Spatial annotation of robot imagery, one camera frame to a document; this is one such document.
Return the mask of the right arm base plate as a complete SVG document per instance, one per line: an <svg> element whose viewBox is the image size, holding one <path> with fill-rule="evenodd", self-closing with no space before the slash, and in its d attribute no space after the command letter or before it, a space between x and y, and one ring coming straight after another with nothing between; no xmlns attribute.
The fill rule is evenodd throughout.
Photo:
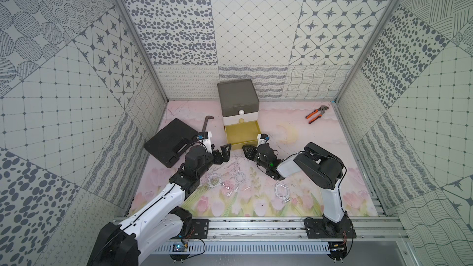
<svg viewBox="0 0 473 266"><path fill-rule="evenodd" d="M307 217L304 219L303 223L307 237L311 239L355 239L357 237L354 225L347 213L343 215L338 223L329 220L325 216L322 216L321 219Z"/></svg>

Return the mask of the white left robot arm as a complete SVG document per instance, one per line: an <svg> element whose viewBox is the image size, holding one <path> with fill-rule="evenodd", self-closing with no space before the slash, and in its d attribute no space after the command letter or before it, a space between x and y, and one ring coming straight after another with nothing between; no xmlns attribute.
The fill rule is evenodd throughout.
<svg viewBox="0 0 473 266"><path fill-rule="evenodd" d="M230 144L216 151L204 145L192 146L158 196L121 223L109 222L101 229L87 264L139 266L168 240L191 236L193 216L182 204L212 165L230 160L231 148Z"/></svg>

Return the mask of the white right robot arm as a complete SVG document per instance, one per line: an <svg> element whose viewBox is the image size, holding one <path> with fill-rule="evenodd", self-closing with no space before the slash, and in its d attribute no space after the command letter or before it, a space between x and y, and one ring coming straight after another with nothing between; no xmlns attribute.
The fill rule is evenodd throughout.
<svg viewBox="0 0 473 266"><path fill-rule="evenodd" d="M255 162L273 180L280 181L298 172L305 173L321 189L323 218L332 224L339 224L345 218L340 192L345 165L336 155L313 142L284 160L277 158L268 143L257 147L244 145L243 152L248 160Z"/></svg>

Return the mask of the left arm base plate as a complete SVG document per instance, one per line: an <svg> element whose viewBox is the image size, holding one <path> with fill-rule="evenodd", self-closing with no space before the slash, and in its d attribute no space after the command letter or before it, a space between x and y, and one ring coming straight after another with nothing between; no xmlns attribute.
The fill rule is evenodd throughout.
<svg viewBox="0 0 473 266"><path fill-rule="evenodd" d="M209 219L191 219L183 223L180 238L184 239L207 239L209 231Z"/></svg>

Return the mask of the yellow bottom drawer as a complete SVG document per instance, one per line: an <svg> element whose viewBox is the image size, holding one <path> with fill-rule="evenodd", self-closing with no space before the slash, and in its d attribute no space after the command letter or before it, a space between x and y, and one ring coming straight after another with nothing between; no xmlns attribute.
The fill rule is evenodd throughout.
<svg viewBox="0 0 473 266"><path fill-rule="evenodd" d="M257 145L257 136L261 134L257 121L238 123L225 126L227 143L232 145L232 150L240 150L244 145Z"/></svg>

